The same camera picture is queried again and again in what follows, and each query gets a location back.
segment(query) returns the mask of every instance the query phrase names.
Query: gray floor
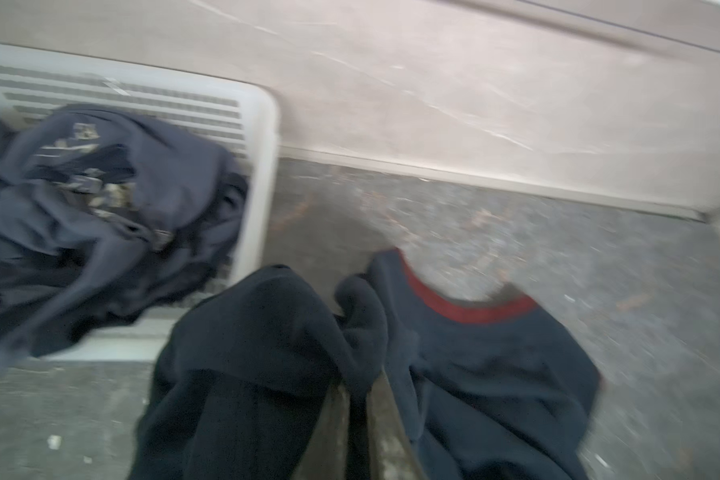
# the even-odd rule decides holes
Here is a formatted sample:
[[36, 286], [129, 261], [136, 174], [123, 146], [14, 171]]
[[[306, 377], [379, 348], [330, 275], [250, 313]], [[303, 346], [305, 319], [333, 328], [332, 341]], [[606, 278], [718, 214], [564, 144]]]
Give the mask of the gray floor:
[[[581, 449], [592, 478], [720, 479], [720, 242], [708, 225], [282, 162], [265, 262], [329, 299], [392, 245], [448, 296], [480, 300], [510, 281], [573, 332], [606, 380]], [[0, 479], [124, 477], [149, 374], [1, 372]]]

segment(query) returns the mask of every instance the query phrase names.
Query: speckled floor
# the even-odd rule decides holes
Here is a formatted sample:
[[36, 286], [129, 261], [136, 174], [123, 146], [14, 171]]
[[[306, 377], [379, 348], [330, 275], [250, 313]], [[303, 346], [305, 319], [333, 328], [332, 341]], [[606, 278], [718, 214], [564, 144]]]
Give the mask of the speckled floor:
[[[284, 160], [265, 262], [329, 299], [403, 248], [442, 293], [510, 281], [606, 380], [581, 449], [595, 479], [720, 480], [720, 242], [708, 225]], [[123, 478], [150, 367], [27, 362], [0, 372], [0, 479]], [[61, 437], [58, 450], [48, 437]]]

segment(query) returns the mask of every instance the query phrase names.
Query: clothing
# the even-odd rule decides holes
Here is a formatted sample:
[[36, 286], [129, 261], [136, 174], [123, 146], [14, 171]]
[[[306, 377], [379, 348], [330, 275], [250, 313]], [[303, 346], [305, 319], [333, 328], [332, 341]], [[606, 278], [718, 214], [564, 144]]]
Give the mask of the clothing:
[[187, 313], [156, 364], [131, 480], [288, 478], [336, 379], [352, 402], [347, 477], [367, 478], [363, 406], [382, 368], [430, 479], [586, 478], [576, 448], [599, 376], [531, 298], [457, 306], [393, 250], [336, 301], [344, 316], [270, 266]]
[[246, 192], [218, 144], [111, 108], [59, 108], [0, 141], [0, 366], [199, 288]]

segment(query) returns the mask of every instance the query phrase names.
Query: white plastic basket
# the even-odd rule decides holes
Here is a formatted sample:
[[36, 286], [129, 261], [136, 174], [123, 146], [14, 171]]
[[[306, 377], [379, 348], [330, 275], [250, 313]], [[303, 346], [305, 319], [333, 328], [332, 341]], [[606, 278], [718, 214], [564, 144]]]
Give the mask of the white plastic basket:
[[261, 263], [275, 185], [279, 111], [255, 85], [0, 44], [0, 118], [26, 128], [65, 104], [96, 103], [149, 115], [220, 142], [250, 175], [240, 240], [231, 266], [183, 302], [148, 310], [133, 326], [97, 330], [53, 360], [154, 360], [173, 323]]

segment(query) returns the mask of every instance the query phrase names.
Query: wall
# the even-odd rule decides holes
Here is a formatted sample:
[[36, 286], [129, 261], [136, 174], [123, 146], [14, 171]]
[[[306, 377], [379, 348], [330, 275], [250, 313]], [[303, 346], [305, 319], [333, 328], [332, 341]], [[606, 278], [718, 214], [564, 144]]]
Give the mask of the wall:
[[[720, 49], [711, 5], [549, 1]], [[719, 53], [489, 4], [0, 0], [0, 42], [260, 84], [295, 148], [720, 206]]]

